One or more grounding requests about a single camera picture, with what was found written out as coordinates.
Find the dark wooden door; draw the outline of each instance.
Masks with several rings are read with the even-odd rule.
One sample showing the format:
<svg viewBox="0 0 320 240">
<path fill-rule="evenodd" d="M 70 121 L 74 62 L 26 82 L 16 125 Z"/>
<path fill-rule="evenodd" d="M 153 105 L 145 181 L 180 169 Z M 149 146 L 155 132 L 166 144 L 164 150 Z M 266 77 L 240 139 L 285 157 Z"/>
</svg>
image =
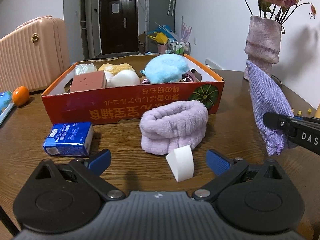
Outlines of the dark wooden door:
<svg viewBox="0 0 320 240">
<path fill-rule="evenodd" d="M 139 50 L 138 0 L 99 0 L 102 54 Z"/>
</svg>

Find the orange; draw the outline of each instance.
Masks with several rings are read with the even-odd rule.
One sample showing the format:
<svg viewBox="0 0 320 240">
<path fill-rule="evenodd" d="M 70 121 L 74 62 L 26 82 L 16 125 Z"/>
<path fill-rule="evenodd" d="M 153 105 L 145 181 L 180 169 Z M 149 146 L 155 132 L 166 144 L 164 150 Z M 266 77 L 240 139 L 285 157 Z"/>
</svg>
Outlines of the orange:
<svg viewBox="0 0 320 240">
<path fill-rule="evenodd" d="M 12 94 L 12 101 L 16 106 L 22 106 L 29 100 L 28 88 L 21 86 L 18 87 Z"/>
</svg>

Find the light blue plush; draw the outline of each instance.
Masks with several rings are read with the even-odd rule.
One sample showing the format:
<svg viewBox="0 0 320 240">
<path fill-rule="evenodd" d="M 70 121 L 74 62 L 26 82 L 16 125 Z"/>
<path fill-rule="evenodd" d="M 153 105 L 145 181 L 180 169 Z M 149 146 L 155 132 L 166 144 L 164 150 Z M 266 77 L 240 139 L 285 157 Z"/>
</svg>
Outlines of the light blue plush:
<svg viewBox="0 0 320 240">
<path fill-rule="evenodd" d="M 182 75 L 189 71 L 184 57 L 177 54 L 163 54 L 153 58 L 141 73 L 151 84 L 179 82 Z"/>
</svg>

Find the pink vase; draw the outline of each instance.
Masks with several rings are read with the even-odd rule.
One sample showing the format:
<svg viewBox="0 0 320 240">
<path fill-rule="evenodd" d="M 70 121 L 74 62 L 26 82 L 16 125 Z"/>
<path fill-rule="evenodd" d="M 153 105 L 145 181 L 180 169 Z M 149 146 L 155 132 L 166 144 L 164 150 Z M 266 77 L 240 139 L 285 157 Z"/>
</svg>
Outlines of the pink vase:
<svg viewBox="0 0 320 240">
<path fill-rule="evenodd" d="M 269 76 L 271 67 L 279 62 L 282 26 L 278 22 L 251 16 L 247 45 L 244 52 L 248 60 L 261 68 Z M 248 80 L 248 69 L 244 70 L 244 78 Z"/>
</svg>

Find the pink suitcase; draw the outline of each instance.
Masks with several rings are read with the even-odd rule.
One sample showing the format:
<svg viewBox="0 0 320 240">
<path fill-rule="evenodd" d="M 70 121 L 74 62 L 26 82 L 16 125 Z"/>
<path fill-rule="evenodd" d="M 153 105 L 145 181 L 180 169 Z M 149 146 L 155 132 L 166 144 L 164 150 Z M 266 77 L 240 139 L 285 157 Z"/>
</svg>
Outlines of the pink suitcase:
<svg viewBox="0 0 320 240">
<path fill-rule="evenodd" d="M 0 40 L 0 92 L 49 87 L 70 67 L 64 21 L 38 17 Z"/>
</svg>

